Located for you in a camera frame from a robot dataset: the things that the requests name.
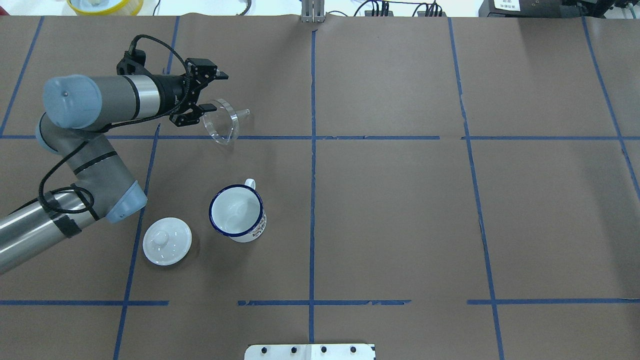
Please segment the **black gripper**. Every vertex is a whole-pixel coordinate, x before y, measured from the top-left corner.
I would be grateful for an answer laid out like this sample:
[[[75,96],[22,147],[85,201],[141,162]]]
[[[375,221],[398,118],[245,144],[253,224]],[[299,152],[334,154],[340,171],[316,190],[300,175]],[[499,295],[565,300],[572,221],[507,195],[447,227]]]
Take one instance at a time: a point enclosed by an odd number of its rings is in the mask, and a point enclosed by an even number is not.
[[[212,81],[229,79],[210,59],[187,58],[185,64],[183,75],[158,76],[158,114],[169,116],[176,127],[198,125],[202,116],[216,112],[218,108],[214,104],[197,104],[200,93]]]

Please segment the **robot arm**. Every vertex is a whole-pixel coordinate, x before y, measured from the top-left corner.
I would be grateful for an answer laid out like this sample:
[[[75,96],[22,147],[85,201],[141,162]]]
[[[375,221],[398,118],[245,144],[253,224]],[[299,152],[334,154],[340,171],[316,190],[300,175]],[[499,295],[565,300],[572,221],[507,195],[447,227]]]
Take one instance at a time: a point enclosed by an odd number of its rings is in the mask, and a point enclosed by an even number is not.
[[[38,184],[34,199],[1,220],[1,273],[6,274],[93,223],[119,223],[147,204],[147,195],[106,133],[169,117],[196,125],[214,112],[198,104],[215,80],[227,80],[210,59],[188,58],[182,75],[152,74],[143,51],[126,51],[115,76],[53,77],[43,90],[45,112],[35,138],[61,157]]]

